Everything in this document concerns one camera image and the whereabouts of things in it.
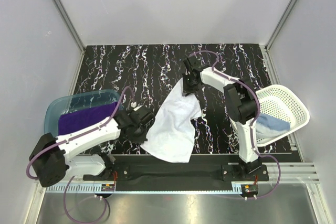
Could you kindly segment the purple towel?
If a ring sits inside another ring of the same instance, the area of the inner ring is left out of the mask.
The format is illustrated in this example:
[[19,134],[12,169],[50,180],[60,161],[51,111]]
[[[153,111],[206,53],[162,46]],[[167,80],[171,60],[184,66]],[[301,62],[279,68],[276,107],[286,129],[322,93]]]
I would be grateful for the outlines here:
[[97,124],[109,117],[116,107],[117,102],[113,102],[61,115],[58,120],[58,135],[70,134]]

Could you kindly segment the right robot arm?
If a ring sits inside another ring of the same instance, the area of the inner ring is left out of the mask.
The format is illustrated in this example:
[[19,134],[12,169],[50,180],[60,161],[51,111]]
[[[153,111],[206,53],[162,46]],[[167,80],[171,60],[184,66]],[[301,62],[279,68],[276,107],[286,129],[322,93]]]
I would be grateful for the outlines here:
[[256,121],[260,114],[260,103],[250,82],[229,76],[214,66],[202,65],[195,55],[184,61],[182,95],[195,94],[201,85],[208,85],[222,92],[229,119],[235,123],[239,139],[238,173],[250,180],[261,168],[257,150]]

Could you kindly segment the white towel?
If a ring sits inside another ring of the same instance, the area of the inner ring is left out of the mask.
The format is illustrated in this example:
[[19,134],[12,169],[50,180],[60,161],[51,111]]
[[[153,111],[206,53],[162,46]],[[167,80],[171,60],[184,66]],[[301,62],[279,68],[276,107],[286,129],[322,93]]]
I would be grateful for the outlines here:
[[202,115],[195,95],[183,96],[183,80],[179,80],[159,108],[154,124],[148,130],[141,148],[169,163],[188,163],[195,142],[191,120]]

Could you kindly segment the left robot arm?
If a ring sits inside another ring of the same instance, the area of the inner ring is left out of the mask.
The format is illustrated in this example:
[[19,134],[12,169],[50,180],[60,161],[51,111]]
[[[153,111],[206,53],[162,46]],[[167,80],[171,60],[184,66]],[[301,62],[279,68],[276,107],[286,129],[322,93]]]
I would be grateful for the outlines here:
[[67,176],[78,176],[86,181],[113,180],[118,172],[112,157],[103,153],[83,156],[82,153],[121,137],[142,144],[147,141],[147,130],[154,121],[152,111],[140,105],[117,111],[112,117],[70,134],[56,137],[44,134],[29,157],[27,176],[38,180],[44,188]]

